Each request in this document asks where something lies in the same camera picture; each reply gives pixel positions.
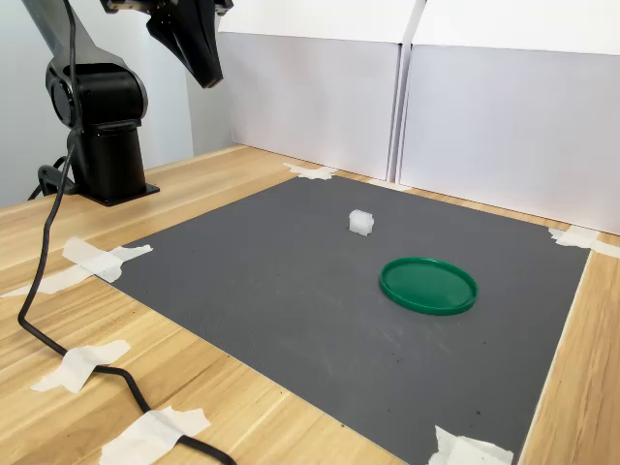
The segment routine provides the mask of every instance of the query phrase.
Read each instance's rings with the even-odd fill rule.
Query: green plastic lid
[[[424,257],[397,259],[381,271],[381,289],[394,302],[430,315],[469,310],[478,297],[474,278],[453,264]]]

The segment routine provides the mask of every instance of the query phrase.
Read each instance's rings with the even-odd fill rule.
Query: black cable
[[[54,218],[56,217],[56,214],[58,213],[58,208],[60,208],[62,196],[65,191],[65,183],[67,182],[67,174],[69,172],[69,166],[71,165],[71,158],[74,152],[76,151],[76,144],[79,143],[79,140],[80,140],[79,135],[81,133],[81,124],[82,124],[81,106],[79,105],[79,101],[78,101],[78,79],[77,79],[77,74],[76,74],[76,20],[74,18],[73,10],[71,9],[71,5],[69,4],[69,0],[63,0],[63,2],[65,4],[65,8],[67,9],[67,16],[69,17],[69,24],[71,26],[70,41],[69,41],[69,44],[70,44],[69,45],[69,48],[70,48],[70,67],[69,68],[70,68],[70,74],[71,74],[71,85],[73,88],[74,99],[75,99],[74,103],[75,103],[75,108],[76,108],[76,121],[75,121],[74,129],[72,131],[75,133],[74,137],[72,137],[74,143],[69,149],[67,158],[64,160],[65,166],[63,167],[63,170],[62,170],[62,176],[60,178],[60,185],[58,186],[58,192],[56,192],[56,199],[54,200],[54,204],[51,207],[51,211],[49,212],[49,215],[47,216],[47,219],[46,219],[46,223],[44,224],[44,227],[43,227],[43,244],[41,247],[41,256],[39,257],[39,264],[37,265],[37,271],[35,272],[35,277],[32,282],[32,286],[30,287],[30,291],[28,291],[28,295],[26,296],[26,299],[24,300],[23,305],[21,306],[21,309],[19,310],[19,314],[17,315],[17,321],[19,322],[21,327],[23,327],[26,331],[28,331],[30,334],[32,334],[37,339],[42,341],[44,344],[46,344],[48,347],[53,349],[55,352],[57,352],[62,357],[65,354],[67,354],[67,349],[65,349],[64,347],[62,347],[60,344],[53,341],[52,339],[50,339],[42,331],[39,331],[30,323],[28,323],[26,321],[26,314],[28,313],[28,310],[30,309],[30,306],[32,305],[32,301],[34,300],[35,295],[37,294],[37,290],[39,289],[39,286],[41,285],[41,280],[43,279],[43,274],[46,269],[46,263],[47,263],[47,252],[49,249],[49,230],[51,229],[51,224],[53,223]],[[127,386],[129,387],[132,395],[138,402],[138,405],[141,408],[141,410],[144,413],[151,410],[150,406],[144,399],[144,396],[138,389],[138,385],[136,384],[136,381],[134,380],[132,375],[127,370],[124,370],[122,368],[116,368],[113,366],[97,365],[93,371],[96,373],[105,373],[105,374],[116,375],[116,376],[122,377],[127,383]],[[236,465],[236,462],[233,460],[233,458],[227,455],[225,452],[222,452],[221,450],[216,449],[213,446],[210,446],[209,444],[203,443],[202,441],[199,441],[198,439],[183,435],[179,438],[177,443],[183,444],[192,449],[199,450],[207,455],[210,455],[211,457],[219,460],[221,463],[225,465]]]
[[[67,160],[67,157],[64,157],[64,156],[63,156],[63,157],[60,157],[60,158],[59,158],[58,160],[56,160],[56,162],[54,163],[54,167],[55,167],[55,168],[60,168],[60,167],[62,166],[62,164],[63,164],[63,163],[65,163],[65,160]],[[39,184],[39,185],[37,186],[37,188],[36,188],[34,191],[32,191],[32,194],[30,194],[30,197],[28,197],[28,201],[33,201],[34,199],[36,199],[36,198],[37,198],[37,196],[38,196],[39,194],[41,194],[41,191],[42,191],[42,189],[41,189],[41,184]]]

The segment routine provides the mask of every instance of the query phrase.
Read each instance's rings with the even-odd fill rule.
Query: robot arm
[[[67,194],[78,193],[107,206],[158,192],[146,184],[138,126],[146,114],[146,90],[140,78],[118,56],[93,43],[79,18],[76,20],[77,89],[69,72],[69,32],[63,0],[22,0],[53,53],[46,71],[46,88],[58,118],[76,125],[81,109],[79,143],[72,158],[75,184]],[[225,14],[231,0],[101,0],[107,13],[136,10],[151,16],[148,32],[166,46],[202,87],[222,80],[215,44],[215,15]],[[39,169],[45,195],[56,192],[60,171]]]
[[[151,16],[146,29],[185,65],[202,87],[222,80],[215,45],[215,15],[233,7],[231,0],[101,0],[107,13],[136,10]]]

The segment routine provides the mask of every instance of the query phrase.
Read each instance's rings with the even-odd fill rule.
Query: white cube
[[[353,210],[349,213],[349,231],[361,235],[372,233],[372,225],[375,224],[372,215],[361,210]]]

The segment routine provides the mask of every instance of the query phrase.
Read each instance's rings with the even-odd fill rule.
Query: white tape
[[[592,249],[599,254],[620,259],[620,247],[599,241],[597,239],[599,236],[598,231],[588,230],[580,226],[571,226],[566,231],[549,228],[549,232],[551,233],[551,238],[555,239],[556,244]]]
[[[368,181],[368,184],[372,184],[373,186],[385,187],[387,189],[391,189],[392,191],[405,192],[411,189],[409,186],[403,186],[401,184],[394,184],[393,182],[382,181],[380,179],[371,179]]]
[[[290,163],[284,163],[285,167],[289,167],[291,172],[298,172],[298,177],[307,177],[308,179],[331,179],[331,175],[338,171],[336,168],[320,167],[316,169],[307,169],[292,165]]]
[[[117,361],[131,346],[127,341],[114,341],[105,346],[84,346],[70,349],[63,356],[60,366],[44,376],[32,390],[46,391],[64,386],[73,394],[79,392],[97,365]]]
[[[116,247],[105,252],[97,247],[84,242],[77,237],[67,240],[62,252],[63,257],[73,262],[74,266],[52,274],[44,278],[39,285],[39,293],[55,294],[58,291],[69,288],[84,279],[96,274],[109,283],[116,281],[121,275],[120,266],[128,260],[144,255],[152,251],[150,245],[143,245],[133,249]],[[23,286],[0,297],[13,297],[16,295],[26,295],[30,291],[30,286]]]
[[[196,436],[211,425],[202,409],[168,407],[146,412],[102,448],[100,465],[149,465],[169,452],[183,435]]]
[[[511,465],[512,452],[491,443],[464,436],[453,436],[435,426],[438,451],[428,465]]]

